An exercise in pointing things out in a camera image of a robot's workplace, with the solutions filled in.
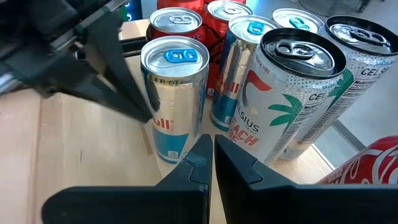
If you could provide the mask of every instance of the white celsius can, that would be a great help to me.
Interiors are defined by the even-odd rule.
[[[160,37],[141,50],[146,88],[159,96],[152,130],[165,162],[176,164],[200,137],[208,63],[206,47],[189,37]]]
[[[296,28],[317,34],[323,22],[316,15],[299,9],[277,9],[272,20],[285,28]]]
[[[228,137],[259,161],[273,163],[336,86],[345,66],[342,51],[319,35],[270,30],[248,66]]]
[[[320,35],[344,52],[347,69],[325,103],[280,155],[282,159],[295,159],[308,149],[317,137],[391,68],[398,57],[398,36],[385,27],[364,19],[330,17]]]

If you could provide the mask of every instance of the gray floor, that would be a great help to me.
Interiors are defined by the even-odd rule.
[[[368,8],[358,14],[353,11],[358,0],[301,0],[309,10],[321,15],[329,13],[333,2],[340,1],[334,14],[349,14],[377,22],[391,31],[398,33],[396,13],[397,0],[372,0]],[[156,10],[156,0],[142,0],[144,18]],[[260,16],[270,18],[272,12],[282,7],[291,7],[305,10],[299,2],[290,0],[247,0],[247,5]],[[398,65],[391,68],[381,79],[374,84],[341,118],[341,123],[364,145],[368,145],[378,138],[398,134]],[[354,147],[335,128],[330,128],[315,143],[334,166],[357,153]]]

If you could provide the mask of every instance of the can rim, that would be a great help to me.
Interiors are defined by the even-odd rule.
[[[207,12],[209,12],[209,14],[212,16],[212,17],[214,17],[214,18],[216,18],[216,19],[218,19],[218,20],[221,20],[221,21],[223,21],[223,22],[229,22],[230,20],[232,20],[232,19],[230,19],[230,20],[227,20],[227,19],[223,19],[223,18],[221,18],[221,17],[219,17],[219,16],[217,16],[217,15],[215,15],[215,14],[213,14],[213,13],[211,13],[211,11],[209,11],[208,9],[209,9],[209,7],[211,7],[212,6],[212,4],[221,4],[221,2],[223,2],[223,3],[230,3],[230,4],[236,4],[236,5],[239,5],[239,6],[241,6],[242,8],[245,8],[245,10],[247,10],[248,12],[249,12],[249,15],[253,15],[254,13],[253,13],[253,10],[249,7],[249,6],[247,6],[247,5],[245,5],[245,4],[243,4],[243,3],[240,3],[240,2],[236,2],[236,1],[227,1],[227,0],[219,0],[219,1],[212,1],[211,3],[209,3],[209,5],[207,5]]]
[[[318,76],[318,75],[314,75],[314,74],[298,72],[289,67],[286,67],[285,65],[282,65],[277,60],[275,60],[274,58],[269,56],[265,50],[266,44],[273,41],[276,37],[280,37],[280,36],[291,37],[292,39],[295,39],[295,40],[309,41],[309,42],[314,42],[315,44],[319,44],[320,47],[323,47],[325,50],[327,50],[329,52],[329,54],[335,60],[336,72],[332,75]],[[331,42],[330,40],[328,40],[318,34],[314,34],[313,32],[309,32],[309,31],[305,31],[305,30],[294,29],[294,28],[280,28],[280,29],[270,30],[262,36],[260,46],[261,46],[262,53],[273,64],[277,65],[279,68],[281,68],[283,70],[293,73],[294,75],[298,75],[298,76],[304,77],[304,78],[309,78],[309,79],[313,79],[313,80],[326,80],[326,79],[334,78],[334,77],[337,77],[340,74],[342,74],[347,66],[347,60],[346,60],[344,53],[333,42]]]
[[[203,66],[201,66],[200,69],[198,69],[197,71],[195,71],[192,74],[186,74],[184,76],[178,76],[178,77],[158,74],[157,72],[155,72],[152,69],[150,69],[147,66],[147,64],[144,63],[144,59],[147,56],[148,49],[150,50],[151,45],[154,44],[153,42],[161,42],[163,40],[166,41],[167,39],[170,39],[170,40],[173,40],[173,39],[174,40],[178,40],[178,39],[180,39],[180,40],[186,40],[188,42],[193,42],[198,47],[198,49],[200,49],[202,51],[201,53],[205,53],[206,54],[206,55],[202,55],[202,56],[204,56],[203,58],[205,59],[205,62],[203,63]],[[148,69],[148,71],[150,71],[154,75],[156,75],[158,77],[162,77],[162,78],[175,78],[175,79],[186,79],[186,78],[190,78],[192,76],[195,76],[197,73],[201,72],[203,69],[205,69],[207,67],[207,65],[209,64],[209,61],[210,61],[210,55],[209,55],[209,51],[207,50],[207,48],[201,42],[199,42],[199,41],[197,41],[195,39],[189,38],[189,37],[184,37],[184,36],[167,36],[167,37],[156,38],[156,39],[146,43],[145,46],[143,46],[143,48],[141,49],[141,57],[140,57],[141,66],[144,66],[146,69]]]
[[[366,50],[366,49],[362,49],[359,47],[356,47],[354,45],[351,45],[343,40],[341,40],[340,38],[338,38],[334,33],[332,33],[332,31],[330,30],[330,27],[334,24],[337,23],[342,23],[342,22],[346,22],[345,24],[347,25],[352,25],[352,26],[358,26],[358,24],[361,25],[361,27],[366,27],[367,30],[370,29],[370,31],[376,32],[380,35],[382,35],[384,38],[386,38],[390,44],[391,44],[391,49],[394,51],[392,53],[380,53],[380,52],[373,52],[370,50]],[[382,25],[379,25],[375,22],[366,20],[366,19],[360,19],[358,17],[354,17],[354,16],[331,16],[326,20],[325,23],[325,28],[326,28],[326,32],[337,42],[339,42],[340,44],[343,44],[344,46],[357,50],[358,52],[362,52],[365,54],[369,54],[369,55],[375,55],[375,56],[393,56],[393,55],[398,55],[398,36],[395,35],[395,33],[393,33],[391,30],[385,28]]]
[[[251,41],[248,41],[248,40],[246,40],[246,39],[243,39],[242,37],[236,35],[236,34],[232,31],[232,29],[231,29],[231,26],[233,25],[233,21],[236,20],[236,19],[240,19],[241,17],[250,17],[250,18],[255,18],[255,19],[260,19],[260,20],[266,21],[266,22],[272,24],[273,26],[275,26],[274,29],[282,28],[282,26],[280,26],[280,25],[279,25],[278,23],[276,23],[275,21],[272,21],[272,20],[267,19],[267,18],[262,17],[262,16],[257,16],[257,15],[242,15],[242,16],[236,16],[236,17],[232,18],[232,19],[228,22],[228,31],[229,31],[232,35],[234,35],[237,39],[242,40],[242,41],[247,42],[247,43],[250,43],[250,44],[259,44],[259,43],[255,43],[255,42],[251,42]]]
[[[303,11],[303,10],[300,10],[300,9],[292,9],[292,8],[282,8],[282,9],[275,10],[272,13],[272,20],[274,20],[276,23],[278,23],[275,18],[277,17],[277,15],[283,14],[283,13],[281,13],[283,11],[299,12],[301,14],[305,14],[306,16],[310,17],[311,19],[313,19],[314,21],[319,23],[318,31],[322,28],[322,26],[325,25],[325,23],[318,16],[316,16],[316,15],[314,15],[312,13],[309,13],[307,11]]]
[[[193,14],[193,15],[195,16],[195,18],[198,19],[198,21],[200,21],[200,22],[198,23],[198,25],[196,26],[196,28],[194,28],[194,29],[192,29],[192,30],[189,30],[189,31],[184,31],[184,32],[167,32],[167,31],[164,31],[164,30],[158,28],[157,26],[155,26],[155,24],[154,24],[154,20],[155,20],[154,14],[155,14],[156,12],[161,13],[161,12],[159,12],[159,11],[166,11],[166,10],[171,10],[171,9],[177,9],[177,10],[180,10],[180,11],[189,12],[189,13]],[[156,29],[156,30],[158,30],[158,31],[161,31],[161,32],[163,32],[163,33],[165,33],[165,34],[188,34],[188,33],[191,33],[191,32],[193,32],[193,31],[198,30],[198,29],[201,27],[202,23],[203,23],[203,19],[201,18],[201,16],[199,15],[199,13],[197,13],[197,12],[191,10],[191,9],[186,9],[186,8],[183,8],[183,7],[166,7],[166,8],[163,8],[163,9],[158,9],[158,10],[156,10],[155,12],[153,12],[153,13],[150,15],[150,17],[149,17],[149,22],[150,22],[150,26],[152,26],[154,29]]]

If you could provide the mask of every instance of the wooden table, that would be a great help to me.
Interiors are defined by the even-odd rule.
[[[123,25],[121,38],[145,34],[147,20]],[[143,86],[139,57],[126,59]],[[210,122],[206,101],[203,132],[223,134]],[[41,223],[45,200],[76,185],[155,185],[174,166],[154,153],[150,124],[97,104],[56,94],[43,100],[31,90],[0,97],[0,223]],[[295,161],[278,160],[277,172],[311,184],[333,167],[314,147]],[[225,223],[213,171],[211,223]]]

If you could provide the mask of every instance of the pull tab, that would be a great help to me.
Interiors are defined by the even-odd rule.
[[[224,12],[231,14],[231,15],[235,15],[235,14],[242,13],[242,9],[239,7],[226,7],[226,8],[224,8]]]
[[[366,31],[364,29],[351,29],[349,34],[357,40],[362,40],[370,44],[383,46],[387,44],[387,40],[380,34]]]
[[[275,54],[299,60],[309,60],[315,55],[312,48],[308,45],[286,41],[276,43]]]
[[[192,18],[190,16],[170,16],[169,21],[174,24],[190,24]]]
[[[306,25],[304,20],[300,17],[293,17],[289,19],[290,24],[293,25],[294,28],[296,29],[301,29],[301,30],[310,30],[310,26]]]
[[[251,21],[248,25],[248,32],[253,35],[261,35],[264,32],[264,26],[262,22]]]
[[[198,54],[193,49],[172,49],[164,53],[164,59],[170,63],[196,62]]]

